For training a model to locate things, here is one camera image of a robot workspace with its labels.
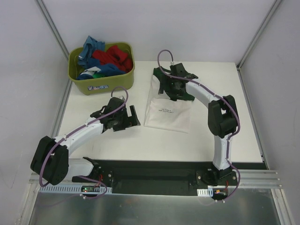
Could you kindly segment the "white green-sleeved Charlie Brown shirt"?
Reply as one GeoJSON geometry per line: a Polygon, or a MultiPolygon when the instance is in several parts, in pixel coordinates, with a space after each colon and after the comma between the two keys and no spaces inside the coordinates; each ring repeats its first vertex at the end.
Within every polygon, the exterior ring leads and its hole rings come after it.
{"type": "Polygon", "coordinates": [[[153,69],[147,99],[144,126],[176,132],[189,132],[192,101],[172,101],[167,94],[158,94],[160,75],[165,75],[157,67],[153,69]]]}

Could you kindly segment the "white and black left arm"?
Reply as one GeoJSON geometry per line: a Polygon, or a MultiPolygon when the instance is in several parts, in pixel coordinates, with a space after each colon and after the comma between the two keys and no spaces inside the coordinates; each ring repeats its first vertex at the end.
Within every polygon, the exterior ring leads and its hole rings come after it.
{"type": "Polygon", "coordinates": [[[73,180],[75,177],[95,182],[100,173],[99,164],[88,157],[70,162],[70,155],[88,140],[109,129],[116,132],[139,125],[134,105],[127,109],[125,99],[112,97],[107,105],[93,112],[83,125],[69,134],[55,138],[43,137],[38,143],[30,168],[39,175],[42,187],[58,185],[64,179],[73,180]]]}

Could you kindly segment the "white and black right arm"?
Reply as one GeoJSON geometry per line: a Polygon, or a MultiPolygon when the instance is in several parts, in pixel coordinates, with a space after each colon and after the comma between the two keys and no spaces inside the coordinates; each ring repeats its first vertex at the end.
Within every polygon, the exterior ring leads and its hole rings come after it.
{"type": "Polygon", "coordinates": [[[197,81],[197,76],[186,71],[182,63],[172,64],[170,70],[161,66],[163,74],[160,90],[164,90],[172,100],[192,96],[208,109],[208,127],[214,135],[214,158],[209,172],[216,185],[222,185],[231,173],[231,138],[240,131],[235,98],[220,96],[197,81]]]}

